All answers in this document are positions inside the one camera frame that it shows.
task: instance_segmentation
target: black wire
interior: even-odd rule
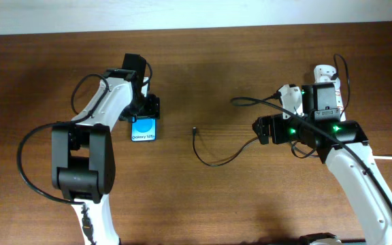
[[[205,164],[205,165],[207,165],[208,167],[220,167],[220,166],[223,166],[223,165],[225,165],[225,164],[228,164],[228,163],[230,163],[232,160],[234,160],[236,157],[238,157],[238,155],[240,154],[240,153],[242,153],[242,151],[244,150],[244,149],[246,149],[251,143],[253,143],[253,142],[255,142],[255,141],[257,141],[258,140],[258,138],[257,137],[255,137],[255,138],[252,138],[251,140],[249,140],[249,141],[247,141],[234,155],[232,155],[231,156],[231,158],[228,160],[228,161],[225,161],[224,163],[220,163],[220,164],[211,164],[211,163],[206,163],[204,160],[202,160],[201,159],[201,157],[197,154],[197,151],[196,151],[196,147],[195,147],[195,136],[196,136],[196,133],[197,132],[195,132],[195,128],[193,128],[193,151],[195,152],[195,154],[196,154],[196,157],[203,163],[203,164]]]
[[[372,182],[376,185],[376,188],[378,189],[379,193],[382,195],[382,198],[385,200],[385,202],[388,205],[388,208],[390,209],[391,213],[392,213],[392,203],[391,200],[389,199],[388,195],[385,193],[384,189],[381,187],[379,181],[376,179],[376,177],[374,176],[372,170],[367,167],[367,165],[361,160],[361,158],[358,157],[358,155],[352,150],[350,149],[348,146],[346,146],[343,142],[341,142],[340,140],[337,140],[336,138],[330,136],[330,134],[324,132],[323,130],[319,129],[318,127],[315,127],[313,124],[307,122],[306,120],[302,119],[300,116],[295,115],[294,113],[281,108],[273,103],[270,102],[266,102],[266,101],[262,101],[260,99],[255,99],[255,98],[250,98],[250,97],[236,97],[231,99],[232,104],[234,105],[234,101],[237,100],[247,100],[247,101],[254,101],[254,102],[258,102],[258,103],[262,103],[263,105],[268,105],[272,108],[275,108],[277,110],[280,110],[281,112],[284,112],[290,116],[292,116],[293,118],[296,118],[300,123],[302,123],[303,125],[309,127],[310,129],[312,129],[314,132],[326,137],[327,139],[329,139],[330,141],[332,141],[333,143],[338,144],[339,146],[341,146],[342,148],[344,148],[359,164],[360,166],[364,169],[364,174],[367,174],[370,179],[372,180]]]
[[[275,98],[275,96],[270,96],[270,97],[267,97],[267,98],[265,98],[265,99],[262,99],[263,101],[268,101],[269,99],[274,99]],[[252,102],[252,103],[248,103],[248,104],[240,104],[240,105],[235,105],[235,106],[252,106],[252,105],[257,105],[258,104],[258,102]]]
[[[143,83],[143,86],[149,84],[150,80],[152,79],[152,67],[150,66],[150,64],[148,62],[146,62],[146,64],[147,64],[147,66],[149,68],[149,78],[147,79],[146,82]],[[89,78],[91,76],[99,76],[101,79],[104,78],[103,76],[101,76],[99,74],[89,74],[89,75],[85,76],[83,79],[81,79],[81,81],[79,81],[78,84],[75,86],[75,89],[73,90],[72,95],[71,95],[71,108],[72,108],[72,112],[74,112],[77,115],[79,113],[76,111],[75,105],[74,105],[75,94],[78,91],[78,89],[80,88],[80,86],[87,80],[87,78]]]
[[[296,146],[296,143],[297,142],[295,142],[294,143],[294,145],[293,145],[293,143],[291,143],[291,142],[289,142],[290,143],[290,146],[291,146],[291,151],[293,152],[293,155],[295,156],[295,157],[298,157],[297,155],[296,155],[296,151],[298,151],[300,154],[302,154],[302,155],[308,155],[307,157],[310,157],[310,158],[318,158],[319,156],[318,155],[313,155],[312,153],[314,153],[316,150],[311,150],[311,152],[308,152],[308,153],[306,153],[306,152],[304,152],[303,150],[300,150],[297,146]]]
[[[291,144],[291,152],[293,153],[293,155],[294,155],[295,157],[300,158],[300,159],[305,159],[305,158],[307,158],[307,157],[316,157],[316,156],[313,156],[313,155],[312,155],[312,153],[314,153],[314,152],[316,151],[316,149],[312,149],[309,153],[304,153],[303,151],[299,150],[299,149],[296,147],[296,144],[297,144],[297,143],[298,143],[298,141],[296,141],[296,142],[294,142],[294,143]],[[302,153],[304,156],[302,156],[302,157],[297,156],[296,150],[298,150],[298,151],[299,151],[300,153]]]
[[[77,119],[77,120],[72,120],[72,121],[68,121],[68,122],[53,122],[53,123],[48,123],[46,125],[42,125],[39,127],[36,127],[35,129],[31,130],[29,133],[27,133],[24,138],[22,139],[22,141],[19,143],[19,147],[18,147],[18,152],[16,155],[16,163],[18,166],[18,171],[20,176],[22,177],[22,179],[25,181],[25,183],[27,184],[27,186],[29,188],[31,188],[33,191],[35,191],[36,193],[38,193],[41,196],[44,196],[50,200],[53,201],[57,201],[60,203],[66,203],[66,204],[71,204],[71,205],[83,205],[84,202],[83,201],[71,201],[71,200],[66,200],[66,199],[61,199],[58,197],[54,197],[52,195],[50,195],[49,193],[46,193],[45,191],[39,189],[37,186],[35,186],[28,178],[27,175],[24,172],[24,169],[22,167],[22,149],[24,148],[25,143],[28,141],[28,139],[33,136],[35,133],[42,131],[44,129],[50,128],[50,127],[54,127],[54,126],[70,126],[70,125],[75,125],[76,123],[80,123],[82,121],[87,120],[88,118],[90,118],[93,113],[95,112],[96,108],[98,107],[98,105],[101,103],[102,99],[105,97],[105,94],[108,92],[109,89],[109,84],[108,81],[101,75],[99,74],[89,74],[87,76],[85,76],[83,79],[81,79],[81,81],[77,84],[76,89],[78,89],[79,85],[85,81],[85,79],[92,77],[92,76],[96,76],[101,78],[104,82],[105,82],[105,89],[102,93],[102,95],[100,96],[100,98],[96,101],[96,104],[93,106],[93,108],[88,111],[87,115],[84,116],[83,118]]]
[[[150,66],[149,62],[146,62],[146,64],[148,65],[148,68],[149,68],[149,78],[146,82],[143,83],[143,86],[150,83],[150,80],[152,79],[152,67]]]
[[[109,84],[106,78],[104,78],[102,75],[99,74],[89,74],[85,77],[83,77],[78,84],[75,86],[75,89],[72,91],[72,95],[71,95],[71,108],[72,108],[72,112],[74,112],[75,114],[79,114],[76,110],[75,110],[75,106],[74,106],[74,99],[75,99],[75,94],[78,91],[78,89],[80,88],[80,86],[87,80],[87,78],[91,78],[91,77],[97,77],[97,78],[101,78],[103,81],[105,81],[105,85],[107,87],[107,91],[109,89]]]
[[[337,64],[337,56],[340,57],[343,60],[344,63],[344,68],[346,69],[346,80],[347,80],[347,103],[344,106],[343,111],[341,112],[340,117],[343,115],[343,113],[346,111],[347,106],[348,106],[348,102],[350,101],[350,77],[348,75],[348,67],[347,67],[347,62],[344,59],[343,56],[341,56],[341,54],[334,54],[333,55],[333,61],[335,63],[335,69],[336,69],[336,73],[334,74],[334,76],[332,78],[338,78],[340,76],[340,73],[338,72],[338,64]]]

